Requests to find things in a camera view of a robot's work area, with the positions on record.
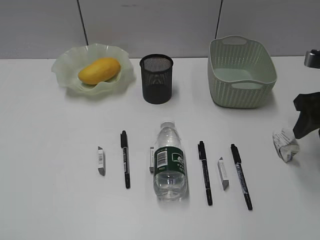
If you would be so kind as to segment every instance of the gray wall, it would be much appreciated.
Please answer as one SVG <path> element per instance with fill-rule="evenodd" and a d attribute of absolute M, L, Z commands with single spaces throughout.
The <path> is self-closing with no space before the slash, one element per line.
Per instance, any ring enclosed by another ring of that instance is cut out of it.
<path fill-rule="evenodd" d="M 218 38 L 260 41 L 272 56 L 320 49 L 320 0 L 224 0 Z"/>
<path fill-rule="evenodd" d="M 0 33 L 1 59 L 56 58 L 86 45 L 76 0 L 1 0 Z"/>
<path fill-rule="evenodd" d="M 89 44 L 130 57 L 205 57 L 221 0 L 79 0 Z M 242 35 L 273 56 L 320 49 L 319 0 L 224 0 L 217 37 Z M 84 46 L 77 0 L 2 0 L 0 58 L 56 58 Z"/>

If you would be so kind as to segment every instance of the barcode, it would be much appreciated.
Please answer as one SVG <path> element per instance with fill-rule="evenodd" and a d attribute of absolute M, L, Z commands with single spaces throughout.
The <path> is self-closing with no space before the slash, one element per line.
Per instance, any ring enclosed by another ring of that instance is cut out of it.
<path fill-rule="evenodd" d="M 167 157 L 167 151 L 162 151 L 157 154 L 157 168 L 160 168 L 162 166 L 168 165 L 168 157 Z"/>
<path fill-rule="evenodd" d="M 99 154 L 99 164 L 103 164 L 103 155 Z"/>

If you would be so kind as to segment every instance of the light green basket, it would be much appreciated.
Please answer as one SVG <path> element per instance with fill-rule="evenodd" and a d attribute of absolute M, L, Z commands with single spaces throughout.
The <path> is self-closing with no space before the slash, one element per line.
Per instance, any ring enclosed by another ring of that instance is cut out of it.
<path fill-rule="evenodd" d="M 265 47 L 242 36 L 227 36 L 210 43 L 208 81 L 213 101 L 227 108 L 257 108 L 277 80 Z"/>

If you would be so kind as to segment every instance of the bottle cap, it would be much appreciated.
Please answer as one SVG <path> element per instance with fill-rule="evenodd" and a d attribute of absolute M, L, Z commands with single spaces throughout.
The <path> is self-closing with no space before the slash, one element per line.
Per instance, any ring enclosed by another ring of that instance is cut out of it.
<path fill-rule="evenodd" d="M 169 127 L 169 128 L 175 128 L 175 122 L 174 121 L 164 121 L 161 123 L 160 125 L 160 128 L 163 129 L 163 128 L 166 128 L 166 127 Z"/>

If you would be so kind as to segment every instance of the glass bowl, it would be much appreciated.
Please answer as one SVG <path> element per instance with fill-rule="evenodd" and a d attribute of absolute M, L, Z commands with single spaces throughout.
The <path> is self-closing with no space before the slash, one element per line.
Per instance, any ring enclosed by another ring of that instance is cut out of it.
<path fill-rule="evenodd" d="M 88 85 L 80 81 L 78 73 L 100 58 L 117 59 L 121 65 L 120 72 L 110 80 L 99 82 L 97 85 Z M 60 87 L 90 95 L 111 92 L 116 86 L 128 85 L 135 79 L 129 54 L 117 46 L 99 43 L 71 48 L 55 60 L 51 71 L 55 73 Z"/>

